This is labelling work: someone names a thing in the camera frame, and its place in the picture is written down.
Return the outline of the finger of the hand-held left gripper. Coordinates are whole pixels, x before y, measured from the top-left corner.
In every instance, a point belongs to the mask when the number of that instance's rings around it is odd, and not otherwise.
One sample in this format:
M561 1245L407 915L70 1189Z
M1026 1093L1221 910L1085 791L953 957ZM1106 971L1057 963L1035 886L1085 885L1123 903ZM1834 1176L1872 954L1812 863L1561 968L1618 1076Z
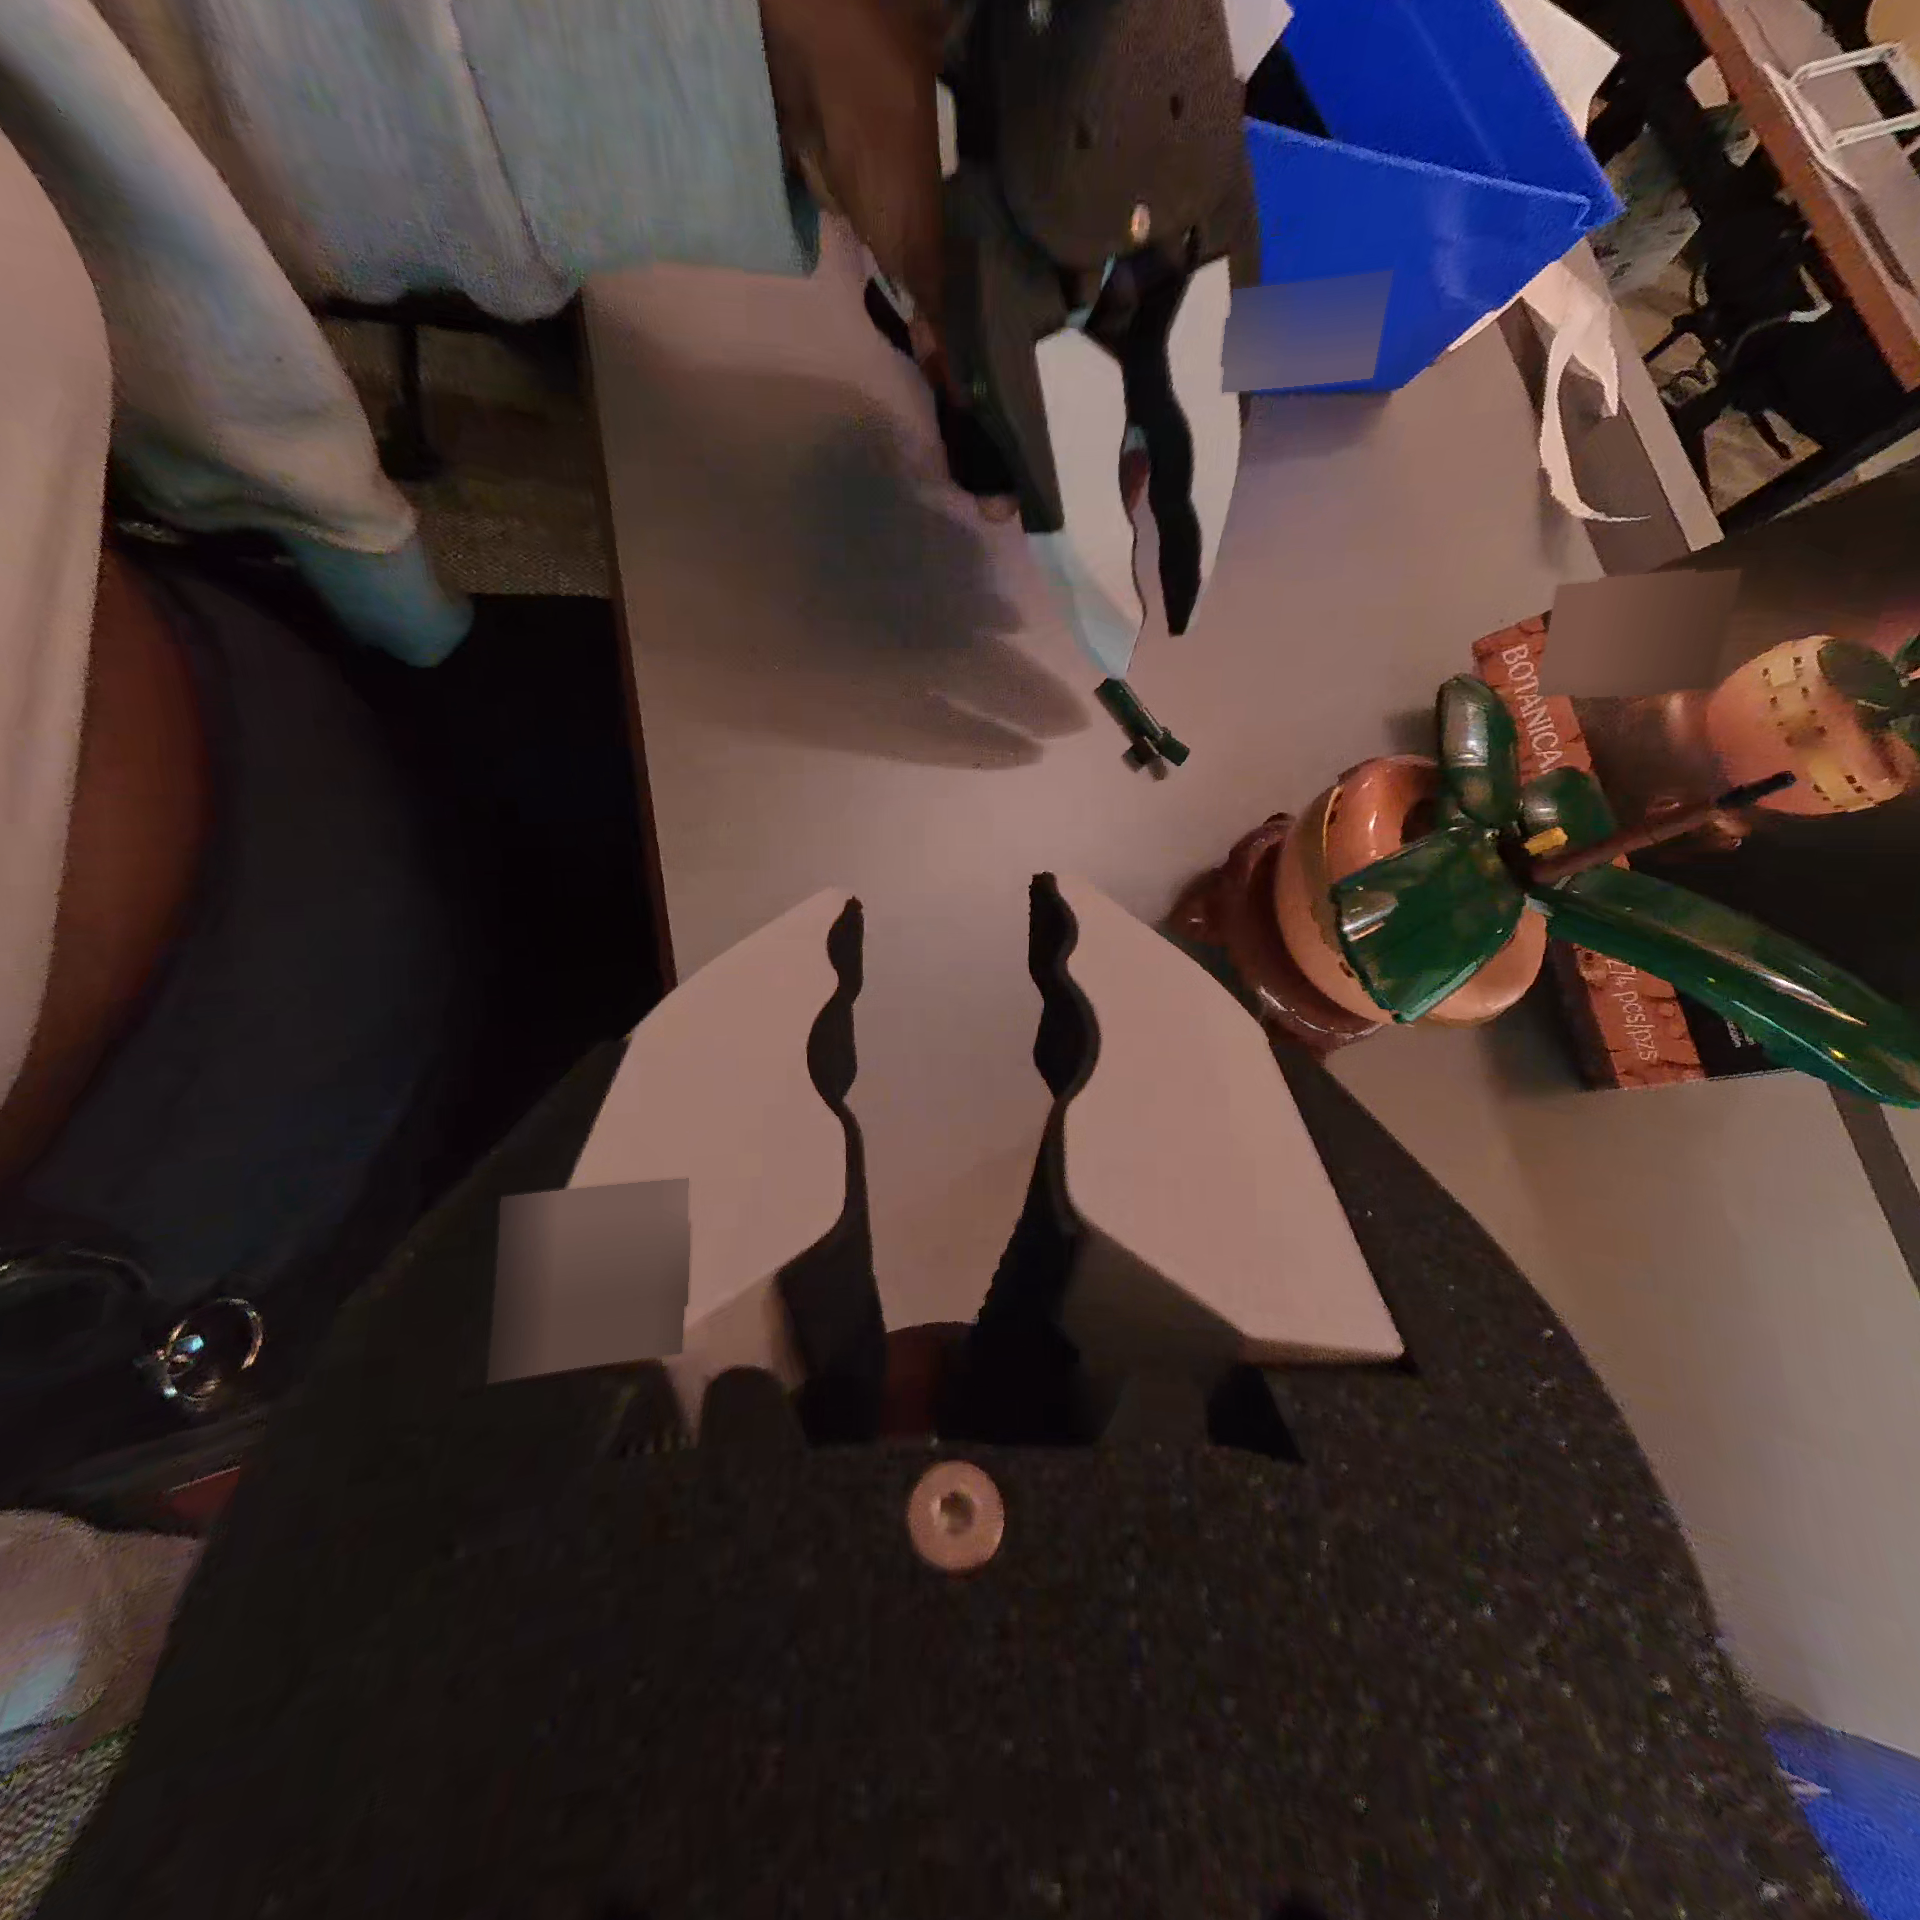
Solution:
M1129 432L1117 360L1082 330L1037 349L1063 529L1035 537L1070 636L1101 681L1125 682L1145 628L1139 535L1123 489Z
M1120 496L1155 530L1168 635L1188 635L1219 560L1236 493L1243 398L1226 385L1235 268L1225 256L1136 277L1120 338Z

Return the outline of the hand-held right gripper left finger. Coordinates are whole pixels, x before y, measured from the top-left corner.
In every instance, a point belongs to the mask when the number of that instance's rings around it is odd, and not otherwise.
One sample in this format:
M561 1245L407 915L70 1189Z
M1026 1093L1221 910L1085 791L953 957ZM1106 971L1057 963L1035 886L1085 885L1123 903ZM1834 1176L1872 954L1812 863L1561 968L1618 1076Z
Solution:
M570 1194L683 1189L681 1408L756 1371L871 1412L887 1364L853 1086L865 917L818 893L676 986L630 1035Z

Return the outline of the white paper sheet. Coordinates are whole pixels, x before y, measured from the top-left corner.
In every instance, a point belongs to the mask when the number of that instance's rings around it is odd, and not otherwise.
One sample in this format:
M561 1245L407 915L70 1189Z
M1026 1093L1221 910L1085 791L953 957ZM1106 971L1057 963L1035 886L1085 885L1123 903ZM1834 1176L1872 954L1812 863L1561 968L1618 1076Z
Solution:
M1600 415L1621 416L1618 307L1610 295L1591 241L1581 241L1562 259L1543 266L1502 308L1484 317L1480 328L1498 328L1524 319L1544 328L1544 387L1539 401L1539 469L1549 499L1570 519L1600 527L1634 527L1647 514L1612 513L1592 504L1581 490L1567 422L1567 391L1583 380L1596 391Z

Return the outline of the wooden office table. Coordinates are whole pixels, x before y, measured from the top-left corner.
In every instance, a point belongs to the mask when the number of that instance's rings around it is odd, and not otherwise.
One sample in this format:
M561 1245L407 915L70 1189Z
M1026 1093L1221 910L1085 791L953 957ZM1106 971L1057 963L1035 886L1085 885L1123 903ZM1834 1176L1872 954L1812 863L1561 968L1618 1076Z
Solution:
M1919 387L1917 64L1844 51L1800 2L1686 2L1838 293L1905 394Z

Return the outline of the person's left hand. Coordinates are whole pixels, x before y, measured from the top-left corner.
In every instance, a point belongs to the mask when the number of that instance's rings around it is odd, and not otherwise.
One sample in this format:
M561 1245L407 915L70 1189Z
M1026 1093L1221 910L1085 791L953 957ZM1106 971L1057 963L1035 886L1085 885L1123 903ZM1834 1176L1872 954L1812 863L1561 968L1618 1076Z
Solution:
M871 254L908 356L951 412L941 82L951 7L762 2L780 147Z

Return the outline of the person's light sweatshirt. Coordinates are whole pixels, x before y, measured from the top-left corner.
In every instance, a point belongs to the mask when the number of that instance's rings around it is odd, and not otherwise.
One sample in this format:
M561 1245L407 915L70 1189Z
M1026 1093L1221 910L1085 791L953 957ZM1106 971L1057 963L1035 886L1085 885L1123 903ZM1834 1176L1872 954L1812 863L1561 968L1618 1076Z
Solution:
M348 635L437 664L469 619L317 307L504 324L601 275L799 275L756 5L7 2L5 1093L46 994L110 467L274 540Z

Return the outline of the blue plastic bin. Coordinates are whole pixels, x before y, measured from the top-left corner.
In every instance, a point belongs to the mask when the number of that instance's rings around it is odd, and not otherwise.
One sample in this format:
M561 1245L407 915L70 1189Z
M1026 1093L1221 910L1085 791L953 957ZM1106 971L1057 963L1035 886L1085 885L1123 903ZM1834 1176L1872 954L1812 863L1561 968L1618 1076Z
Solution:
M1479 5L1293 5L1247 89L1260 273L1229 391L1395 393L1618 217L1555 108L1543 139L1486 126Z

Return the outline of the blue plastic object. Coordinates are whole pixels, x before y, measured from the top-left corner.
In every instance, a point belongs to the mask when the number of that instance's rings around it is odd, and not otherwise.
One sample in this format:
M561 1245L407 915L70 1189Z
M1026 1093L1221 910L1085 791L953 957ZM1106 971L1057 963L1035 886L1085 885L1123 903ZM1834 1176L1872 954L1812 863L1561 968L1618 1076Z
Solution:
M1810 1723L1774 1723L1773 1756L1842 1884L1872 1918L1919 1916L1919 1759Z

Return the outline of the person's dark pants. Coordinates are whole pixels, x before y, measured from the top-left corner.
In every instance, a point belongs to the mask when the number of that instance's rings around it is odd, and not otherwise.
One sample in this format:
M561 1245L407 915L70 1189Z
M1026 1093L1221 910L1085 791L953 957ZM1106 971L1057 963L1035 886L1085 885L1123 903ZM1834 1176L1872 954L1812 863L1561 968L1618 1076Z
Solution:
M661 998L613 605L416 669L277 567L108 554L85 957L5 1116L5 1509L287 1393L348 1296Z

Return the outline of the grey desk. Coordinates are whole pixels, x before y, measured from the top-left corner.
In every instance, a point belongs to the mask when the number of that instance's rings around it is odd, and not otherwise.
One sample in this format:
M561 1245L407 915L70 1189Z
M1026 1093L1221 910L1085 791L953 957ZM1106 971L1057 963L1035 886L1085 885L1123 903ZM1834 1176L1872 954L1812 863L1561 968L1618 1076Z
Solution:
M1197 623L1134 659L1191 759L1132 773L1021 530L948 490L865 282L837 229L802 278L601 278L590 393L664 941L690 974L818 893L862 900L880 1289L948 1321L1045 1126L1030 878L1162 919L1600 565L1543 493L1500 333L1393 396L1263 401ZM1756 1689L1917 1755L1917 1284L1829 1091L1585 1093L1524 1015L1333 1075L1596 1364Z

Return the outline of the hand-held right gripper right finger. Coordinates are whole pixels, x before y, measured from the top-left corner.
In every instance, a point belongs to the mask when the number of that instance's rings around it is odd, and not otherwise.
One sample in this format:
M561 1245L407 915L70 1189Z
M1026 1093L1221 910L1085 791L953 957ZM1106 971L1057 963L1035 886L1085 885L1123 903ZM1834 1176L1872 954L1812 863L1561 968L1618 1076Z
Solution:
M1090 883L1038 875L1048 1097L961 1359L967 1420L1208 1416L1256 1375L1395 1368L1406 1341L1260 1022Z

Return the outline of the toy brick potted plant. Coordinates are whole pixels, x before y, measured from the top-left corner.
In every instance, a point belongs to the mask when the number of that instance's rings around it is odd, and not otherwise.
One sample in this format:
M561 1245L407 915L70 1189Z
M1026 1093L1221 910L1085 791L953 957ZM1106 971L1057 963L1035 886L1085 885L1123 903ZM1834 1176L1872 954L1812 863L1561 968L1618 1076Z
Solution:
M1917 1111L1917 1011L1652 867L1911 792L1917 669L1814 636L1710 692L1629 709L1675 713L1692 748L1668 750L1643 792L1609 779L1585 732L1550 762L1491 671L1455 676L1429 755L1358 762L1247 833L1168 930L1316 1059L1396 1029L1489 1029L1565 972L1616 1084L1696 1081L1694 1007L1771 1068Z

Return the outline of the black orchid picture box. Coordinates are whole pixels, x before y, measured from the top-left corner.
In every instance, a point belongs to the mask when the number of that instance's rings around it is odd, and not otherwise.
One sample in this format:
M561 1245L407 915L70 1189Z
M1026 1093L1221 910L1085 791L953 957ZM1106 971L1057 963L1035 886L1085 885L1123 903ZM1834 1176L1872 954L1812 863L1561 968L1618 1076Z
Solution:
M1637 870L1917 1013L1917 484L1874 483L1651 575L1562 588L1475 645L1528 773L1589 771L1621 827L1764 775Z

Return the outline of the small green brick piece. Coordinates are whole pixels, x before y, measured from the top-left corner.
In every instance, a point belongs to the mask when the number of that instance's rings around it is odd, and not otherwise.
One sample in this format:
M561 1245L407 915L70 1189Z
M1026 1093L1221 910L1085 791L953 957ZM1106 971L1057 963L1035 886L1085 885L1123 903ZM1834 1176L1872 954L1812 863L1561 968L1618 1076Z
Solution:
M1095 696L1125 734L1123 762L1129 768L1166 779L1188 765L1191 748L1149 711L1129 681L1105 678Z

